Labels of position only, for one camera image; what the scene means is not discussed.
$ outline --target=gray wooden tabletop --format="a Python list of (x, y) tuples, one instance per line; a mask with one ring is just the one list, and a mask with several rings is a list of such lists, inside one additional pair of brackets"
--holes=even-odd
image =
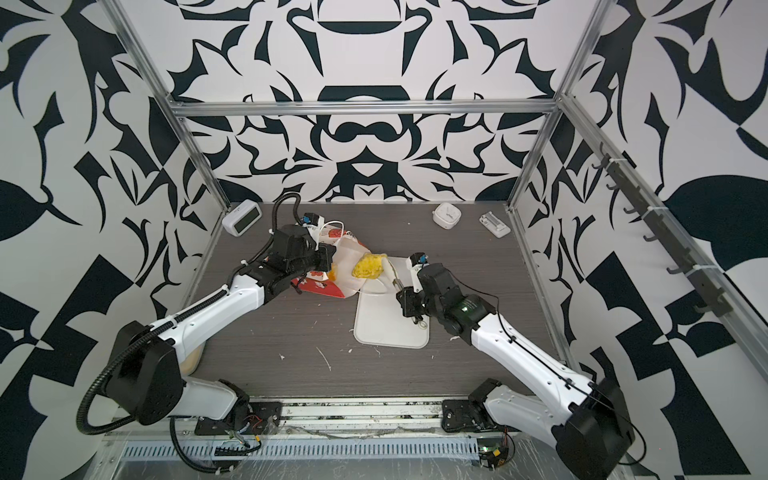
[[(299, 212), (343, 221), (373, 253), (407, 257), (426, 252), (430, 262), (443, 263), (462, 282), (499, 295), (507, 321), (557, 358), (514, 236), (497, 239), (478, 221), (490, 210), (508, 224), (503, 204), (459, 204), (462, 218), (451, 230), (432, 221), (435, 207), (307, 204)], [(291, 221), (290, 208), (281, 207), (280, 225)], [(242, 237), (221, 234), (196, 298), (219, 288), (241, 259), (261, 248), (271, 209), (263, 206), (264, 217)], [(194, 376), (226, 379), (251, 395), (273, 397), (464, 396), (488, 377), (528, 392), (484, 353), (460, 339), (451, 341), (436, 321), (431, 322), (429, 344), (422, 349), (357, 343), (352, 332), (356, 307), (356, 296), (342, 300), (283, 292), (211, 338)]]

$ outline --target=wall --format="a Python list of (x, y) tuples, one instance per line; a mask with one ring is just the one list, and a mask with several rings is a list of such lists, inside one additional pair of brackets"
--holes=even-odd
[[(620, 0), (575, 89), (686, 229), (765, 315), (764, 2)], [(518, 205), (582, 369), (618, 381), (639, 475), (764, 478), (768, 385), (598, 159), (561, 121)], [(629, 453), (642, 453), (638, 440)]]
[[(177, 100), (248, 102), (552, 98), (595, 0), (123, 3)], [(209, 118), (192, 128), (232, 201), (285, 190), (506, 200), (540, 118), (253, 117), (252, 128)]]
[(93, 1), (0, 2), (0, 112), (0, 476), (62, 478), (115, 333), (180, 307), (220, 211)]

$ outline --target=paper scrap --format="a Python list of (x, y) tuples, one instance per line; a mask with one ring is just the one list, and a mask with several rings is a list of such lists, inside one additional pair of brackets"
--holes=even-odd
[(326, 365), (328, 366), (328, 371), (330, 372), (331, 371), (331, 364), (328, 363), (328, 359), (326, 358), (325, 355), (323, 355), (323, 360), (326, 361)]

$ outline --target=red and white packaging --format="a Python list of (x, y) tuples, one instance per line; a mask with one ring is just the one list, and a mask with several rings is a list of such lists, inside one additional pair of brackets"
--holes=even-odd
[(363, 255), (371, 253), (349, 230), (327, 226), (320, 232), (320, 243), (336, 245), (333, 254), (333, 272), (309, 272), (299, 288), (305, 292), (319, 293), (336, 298), (347, 298), (359, 292), (366, 282), (352, 276), (352, 270)]

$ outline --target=yellow sponge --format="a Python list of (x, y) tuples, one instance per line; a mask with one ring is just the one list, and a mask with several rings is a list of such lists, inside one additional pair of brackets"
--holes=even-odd
[(386, 254), (384, 253), (366, 253), (362, 256), (357, 265), (355, 265), (355, 268), (352, 269), (352, 276), (355, 278), (367, 278), (371, 280), (379, 278), (379, 275), (384, 271), (382, 261), (384, 261), (385, 258)]

